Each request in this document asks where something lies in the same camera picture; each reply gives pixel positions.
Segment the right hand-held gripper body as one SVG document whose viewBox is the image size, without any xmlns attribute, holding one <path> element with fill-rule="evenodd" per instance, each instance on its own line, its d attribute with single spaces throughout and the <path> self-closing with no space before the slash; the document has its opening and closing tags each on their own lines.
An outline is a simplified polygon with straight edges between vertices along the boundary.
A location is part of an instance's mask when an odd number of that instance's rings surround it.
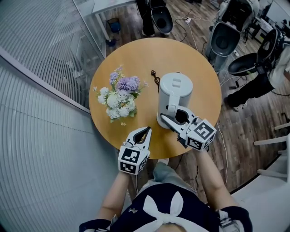
<svg viewBox="0 0 290 232">
<path fill-rule="evenodd" d="M 181 133 L 178 135 L 179 141 L 184 148 L 191 147 L 202 151 L 206 149 L 213 141 L 217 130 L 206 119 L 197 123 L 197 117 L 191 123 L 185 123 L 181 127 Z"/>
</svg>

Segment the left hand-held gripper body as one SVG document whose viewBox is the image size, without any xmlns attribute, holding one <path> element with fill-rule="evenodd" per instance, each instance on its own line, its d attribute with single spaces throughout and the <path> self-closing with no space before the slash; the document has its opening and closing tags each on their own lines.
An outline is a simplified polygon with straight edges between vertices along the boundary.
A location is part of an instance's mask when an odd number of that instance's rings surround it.
<svg viewBox="0 0 290 232">
<path fill-rule="evenodd" d="M 150 151 L 148 149 L 142 149 L 130 142 L 125 142 L 120 147 L 118 155 L 119 171 L 127 174 L 138 175 L 144 168 L 149 155 Z"/>
</svg>

